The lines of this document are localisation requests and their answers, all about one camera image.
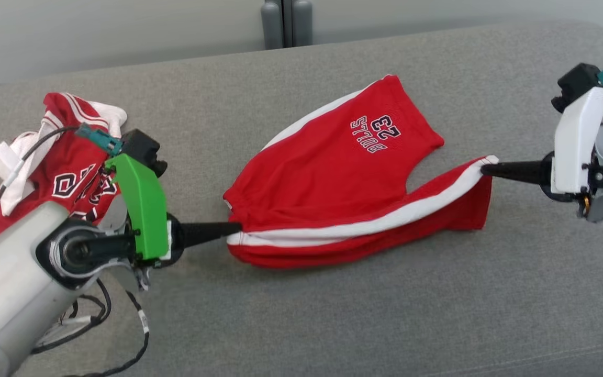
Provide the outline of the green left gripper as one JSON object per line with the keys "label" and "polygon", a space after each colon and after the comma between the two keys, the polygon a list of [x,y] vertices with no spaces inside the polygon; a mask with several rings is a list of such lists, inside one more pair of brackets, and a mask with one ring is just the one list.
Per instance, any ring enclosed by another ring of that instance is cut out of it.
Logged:
{"label": "green left gripper", "polygon": [[[106,160],[105,168],[113,172],[113,182],[127,208],[135,260],[150,262],[155,268],[175,263],[182,253],[173,250],[172,220],[155,172],[126,153]],[[235,222],[179,224],[179,246],[189,248],[240,231],[242,225]]]}

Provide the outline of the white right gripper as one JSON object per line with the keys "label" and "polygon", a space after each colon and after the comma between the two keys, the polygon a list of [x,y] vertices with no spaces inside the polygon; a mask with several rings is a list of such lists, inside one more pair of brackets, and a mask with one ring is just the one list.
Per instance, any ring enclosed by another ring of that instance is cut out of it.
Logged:
{"label": "white right gripper", "polygon": [[553,151],[542,161],[486,164],[481,174],[539,184],[554,201],[591,203],[588,174],[603,119],[603,87],[562,91],[551,103],[561,113]]}

